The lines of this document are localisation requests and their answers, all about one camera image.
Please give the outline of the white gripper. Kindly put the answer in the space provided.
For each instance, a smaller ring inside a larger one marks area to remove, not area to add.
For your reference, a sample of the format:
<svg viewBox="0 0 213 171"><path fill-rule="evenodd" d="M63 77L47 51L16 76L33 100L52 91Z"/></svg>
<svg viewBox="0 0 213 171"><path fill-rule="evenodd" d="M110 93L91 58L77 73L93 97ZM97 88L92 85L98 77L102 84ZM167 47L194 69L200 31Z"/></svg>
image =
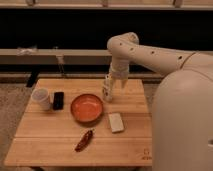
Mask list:
<svg viewBox="0 0 213 171"><path fill-rule="evenodd" d="M121 88L124 88L127 83L128 78L128 68L127 67L113 67L111 66L109 69L109 94L113 94L113 86L115 84L116 79L122 79L121 80Z"/></svg>

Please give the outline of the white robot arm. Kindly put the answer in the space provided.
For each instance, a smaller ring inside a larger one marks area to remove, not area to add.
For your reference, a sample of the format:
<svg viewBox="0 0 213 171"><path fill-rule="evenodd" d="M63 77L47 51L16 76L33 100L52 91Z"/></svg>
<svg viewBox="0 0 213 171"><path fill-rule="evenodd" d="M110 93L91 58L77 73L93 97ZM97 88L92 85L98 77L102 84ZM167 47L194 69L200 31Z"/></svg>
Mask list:
<svg viewBox="0 0 213 171"><path fill-rule="evenodd" d="M213 54L144 46L125 33L107 42L111 81L134 62L164 76L152 105L152 170L213 171Z"/></svg>

